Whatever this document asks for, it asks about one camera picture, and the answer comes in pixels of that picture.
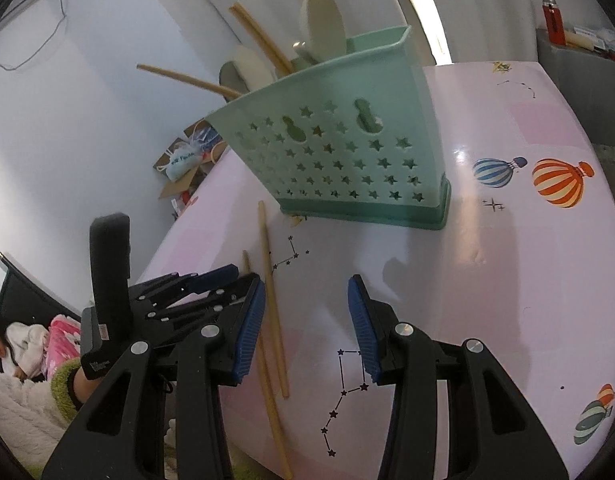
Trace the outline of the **child in white clothes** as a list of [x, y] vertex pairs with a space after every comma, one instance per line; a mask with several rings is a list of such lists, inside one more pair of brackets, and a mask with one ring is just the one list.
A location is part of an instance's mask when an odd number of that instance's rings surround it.
[[0, 362], [4, 374], [50, 380], [65, 362], [80, 356], [80, 322], [59, 314], [48, 327], [0, 318]]

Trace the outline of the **cardboard box with bag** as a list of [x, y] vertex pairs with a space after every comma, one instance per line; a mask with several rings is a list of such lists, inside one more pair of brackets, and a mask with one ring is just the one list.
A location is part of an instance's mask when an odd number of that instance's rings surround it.
[[205, 119], [187, 127], [153, 165], [164, 178], [158, 198], [191, 196], [226, 148], [225, 140]]

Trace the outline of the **bamboo chopstick in basket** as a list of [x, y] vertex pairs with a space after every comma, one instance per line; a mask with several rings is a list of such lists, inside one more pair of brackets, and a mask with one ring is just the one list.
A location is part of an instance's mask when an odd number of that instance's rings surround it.
[[213, 84], [213, 82], [205, 81], [183, 73], [178, 73], [175, 72], [175, 70], [166, 70], [165, 68], [146, 64], [137, 64], [136, 68], [137, 70], [142, 70], [143, 72], [155, 74], [168, 79], [173, 79], [182, 82], [183, 84], [190, 84], [190, 86], [219, 94], [226, 99], [235, 100], [242, 96], [242, 93], [237, 90], [222, 86], [221, 84]]

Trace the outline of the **green plastic utensil basket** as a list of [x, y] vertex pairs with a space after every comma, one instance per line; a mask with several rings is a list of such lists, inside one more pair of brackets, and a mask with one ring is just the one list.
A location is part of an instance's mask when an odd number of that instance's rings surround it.
[[284, 214], [441, 230], [451, 184], [408, 26], [208, 114]]

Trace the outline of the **cream plastic rice paddle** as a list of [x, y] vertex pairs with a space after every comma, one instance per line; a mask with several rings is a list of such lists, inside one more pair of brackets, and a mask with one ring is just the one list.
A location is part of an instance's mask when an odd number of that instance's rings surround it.
[[298, 14], [301, 40], [293, 47], [300, 58], [315, 65], [347, 54], [347, 34], [335, 0], [303, 0]]

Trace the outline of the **grey side cabinet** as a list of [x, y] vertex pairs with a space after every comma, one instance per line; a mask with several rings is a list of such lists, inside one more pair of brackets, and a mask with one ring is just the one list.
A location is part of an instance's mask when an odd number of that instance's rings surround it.
[[615, 146], [615, 62], [555, 46], [536, 31], [539, 64], [554, 81], [593, 143]]

